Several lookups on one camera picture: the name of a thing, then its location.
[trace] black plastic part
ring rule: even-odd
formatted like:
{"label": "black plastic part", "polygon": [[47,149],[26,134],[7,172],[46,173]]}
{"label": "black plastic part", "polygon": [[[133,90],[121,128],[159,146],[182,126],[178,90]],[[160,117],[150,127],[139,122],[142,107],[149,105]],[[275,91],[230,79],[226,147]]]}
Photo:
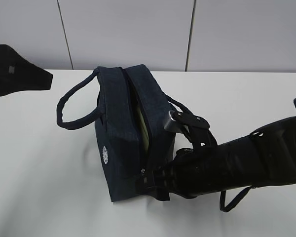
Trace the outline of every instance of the black plastic part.
{"label": "black plastic part", "polygon": [[0,44],[0,96],[24,90],[49,90],[53,75]]}
{"label": "black plastic part", "polygon": [[[197,135],[192,136],[199,142]],[[136,191],[158,187],[185,198],[222,192],[221,210],[228,212],[255,187],[296,183],[296,116],[263,126],[250,135],[215,146],[180,149],[166,166],[136,182]],[[225,206],[225,191],[245,187]]]}

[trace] table surface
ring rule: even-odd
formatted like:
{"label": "table surface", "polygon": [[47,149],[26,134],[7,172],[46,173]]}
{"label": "table surface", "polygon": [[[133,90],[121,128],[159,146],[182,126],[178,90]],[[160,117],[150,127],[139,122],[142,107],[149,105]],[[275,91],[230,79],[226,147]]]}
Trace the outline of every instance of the table surface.
{"label": "table surface", "polygon": [[[218,193],[111,203],[94,126],[56,125],[59,98],[91,71],[50,72],[50,91],[0,97],[0,237],[296,237],[296,185],[252,190],[230,213],[219,211]],[[164,92],[210,123],[219,144],[296,114],[296,74],[153,75]],[[64,119],[93,110],[98,91],[94,80],[74,95]],[[190,144],[178,135],[175,150],[182,147]]]}

